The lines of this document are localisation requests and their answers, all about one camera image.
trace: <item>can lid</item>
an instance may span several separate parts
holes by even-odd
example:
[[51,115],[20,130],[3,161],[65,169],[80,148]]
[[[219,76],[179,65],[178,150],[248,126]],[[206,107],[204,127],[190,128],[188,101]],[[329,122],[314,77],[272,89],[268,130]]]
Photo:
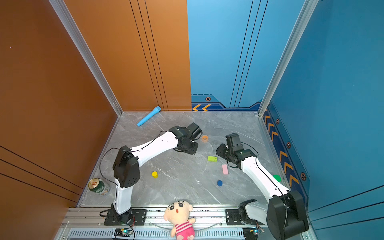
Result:
[[97,187],[99,185],[99,182],[100,181],[97,178],[94,178],[94,179],[90,180],[89,183],[88,183],[88,188],[89,189],[94,189],[95,187]]

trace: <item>doll face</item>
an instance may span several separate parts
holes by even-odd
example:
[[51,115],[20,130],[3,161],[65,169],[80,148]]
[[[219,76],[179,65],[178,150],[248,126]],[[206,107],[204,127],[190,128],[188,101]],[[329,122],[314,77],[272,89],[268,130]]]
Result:
[[192,205],[186,201],[178,201],[169,205],[164,214],[164,220],[170,221],[173,225],[182,224],[188,221]]

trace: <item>blue cylinder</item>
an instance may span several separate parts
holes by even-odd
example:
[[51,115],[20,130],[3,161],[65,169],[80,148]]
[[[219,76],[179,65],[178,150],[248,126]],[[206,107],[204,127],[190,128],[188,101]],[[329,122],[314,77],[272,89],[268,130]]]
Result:
[[156,113],[160,112],[161,108],[159,106],[155,107],[152,112],[150,112],[147,116],[145,116],[145,118],[141,119],[141,121],[137,124],[137,126],[141,126],[143,125],[143,123],[145,123],[146,121],[148,121],[148,119],[150,119],[153,115],[155,115]]

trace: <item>orange ring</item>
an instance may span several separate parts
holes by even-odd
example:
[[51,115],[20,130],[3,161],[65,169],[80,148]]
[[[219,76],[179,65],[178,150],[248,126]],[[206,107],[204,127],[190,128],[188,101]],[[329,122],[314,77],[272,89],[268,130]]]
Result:
[[207,135],[201,136],[201,141],[202,142],[208,142],[208,136]]

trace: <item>metal corner post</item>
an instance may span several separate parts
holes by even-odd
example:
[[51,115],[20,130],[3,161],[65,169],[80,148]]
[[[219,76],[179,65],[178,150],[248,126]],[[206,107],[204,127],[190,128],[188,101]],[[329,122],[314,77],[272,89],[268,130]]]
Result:
[[77,27],[74,19],[71,16],[67,6],[64,3],[64,0],[49,0],[59,19],[63,23],[65,29],[70,35],[72,41],[75,43],[77,49],[82,55],[84,61],[91,70],[93,76],[95,77],[97,83],[100,85],[105,96],[107,97],[109,103],[115,110],[118,116],[122,114],[122,108],[119,102],[116,99],[111,87],[109,86],[103,72],[101,71],[96,59],[94,58],[91,50],[89,49],[85,39],[83,38],[79,28]]
[[293,27],[291,35],[288,39],[287,44],[285,45],[283,54],[281,55],[280,61],[277,64],[276,70],[272,76],[271,82],[268,85],[268,88],[263,97],[263,101],[259,107],[259,116],[262,116],[272,99],[273,94],[277,86],[279,85],[280,79],[284,74],[285,69],[288,66],[288,63],[293,55],[293,52],[296,49],[297,44],[300,41],[300,38],[312,16],[314,9],[316,8],[317,2],[319,0],[305,0],[303,7],[301,8],[299,17],[296,20],[296,23]]

